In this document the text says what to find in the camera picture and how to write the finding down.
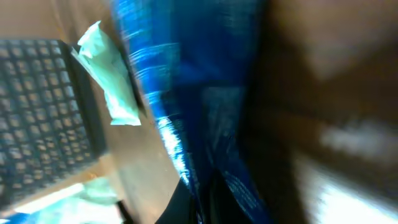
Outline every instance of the white plastic wrapper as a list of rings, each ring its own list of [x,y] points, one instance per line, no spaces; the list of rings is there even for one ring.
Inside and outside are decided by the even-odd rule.
[[[112,40],[100,29],[100,22],[86,31],[78,42],[80,51],[73,49],[72,55],[104,90],[111,125],[141,125],[126,65]]]

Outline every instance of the plastic bag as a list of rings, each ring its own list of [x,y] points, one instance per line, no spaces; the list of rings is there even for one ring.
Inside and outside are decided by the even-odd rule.
[[[97,178],[52,193],[16,210],[10,224],[123,223],[117,195],[105,178]]]
[[[269,223],[235,134],[261,0],[116,0],[115,19],[157,127],[200,222],[219,172],[241,210]]]
[[[112,40],[93,24],[81,37],[80,51],[72,55],[84,66],[105,92],[112,125],[141,125],[139,109],[128,77],[128,70]]]

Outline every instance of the blue bag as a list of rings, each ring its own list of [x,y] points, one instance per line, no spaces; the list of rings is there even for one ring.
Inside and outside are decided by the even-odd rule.
[[[201,191],[220,171],[242,211],[270,223],[234,138],[261,0],[116,0],[129,61],[180,177]]]

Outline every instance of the wooden surface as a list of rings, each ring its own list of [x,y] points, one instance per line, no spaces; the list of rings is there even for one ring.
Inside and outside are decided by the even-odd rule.
[[[76,43],[87,28],[102,20],[101,28],[116,41],[109,6],[94,0],[0,1],[2,38],[49,38]],[[179,177],[150,118],[142,126],[110,126],[103,91],[91,80],[104,127],[109,154],[97,165],[36,196],[49,194],[92,175],[107,176],[119,197],[126,200],[138,223],[154,223],[167,206]]]

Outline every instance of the blue plastic bag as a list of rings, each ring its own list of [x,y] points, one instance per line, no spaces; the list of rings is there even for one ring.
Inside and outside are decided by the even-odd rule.
[[[269,223],[234,138],[260,0],[116,0],[114,13],[169,156],[196,199],[222,173],[244,213]]]

